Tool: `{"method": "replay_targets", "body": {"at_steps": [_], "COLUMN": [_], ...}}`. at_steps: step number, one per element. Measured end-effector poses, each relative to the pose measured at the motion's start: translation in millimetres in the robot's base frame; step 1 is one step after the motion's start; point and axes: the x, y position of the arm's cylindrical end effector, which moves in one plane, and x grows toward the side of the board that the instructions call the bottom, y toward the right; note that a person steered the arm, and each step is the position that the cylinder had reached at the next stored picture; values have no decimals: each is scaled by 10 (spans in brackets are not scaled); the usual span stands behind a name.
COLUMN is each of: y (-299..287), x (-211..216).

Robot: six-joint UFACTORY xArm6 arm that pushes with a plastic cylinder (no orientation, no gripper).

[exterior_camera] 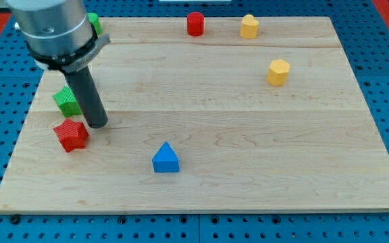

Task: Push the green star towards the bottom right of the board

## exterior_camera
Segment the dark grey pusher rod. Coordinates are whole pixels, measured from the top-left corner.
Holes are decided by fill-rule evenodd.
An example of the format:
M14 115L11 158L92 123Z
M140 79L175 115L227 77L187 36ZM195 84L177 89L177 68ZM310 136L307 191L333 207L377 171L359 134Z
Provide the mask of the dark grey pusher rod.
M77 72L65 73L66 82L72 90L82 114L90 128L102 128L108 116L88 67Z

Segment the green block behind arm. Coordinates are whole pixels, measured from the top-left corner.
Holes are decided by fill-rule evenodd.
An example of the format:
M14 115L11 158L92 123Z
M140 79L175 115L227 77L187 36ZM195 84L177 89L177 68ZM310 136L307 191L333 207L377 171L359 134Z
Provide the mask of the green block behind arm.
M99 19L99 15L95 12L88 12L87 13L89 22L94 26L95 32L97 35L100 35L102 33L102 27Z

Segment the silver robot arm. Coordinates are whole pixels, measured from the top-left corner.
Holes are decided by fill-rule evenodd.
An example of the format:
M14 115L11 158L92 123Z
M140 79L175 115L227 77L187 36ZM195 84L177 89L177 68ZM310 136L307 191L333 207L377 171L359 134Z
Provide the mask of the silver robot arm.
M88 64L110 43L98 35L82 0L6 0L32 58L44 70L61 72L91 128L108 116Z

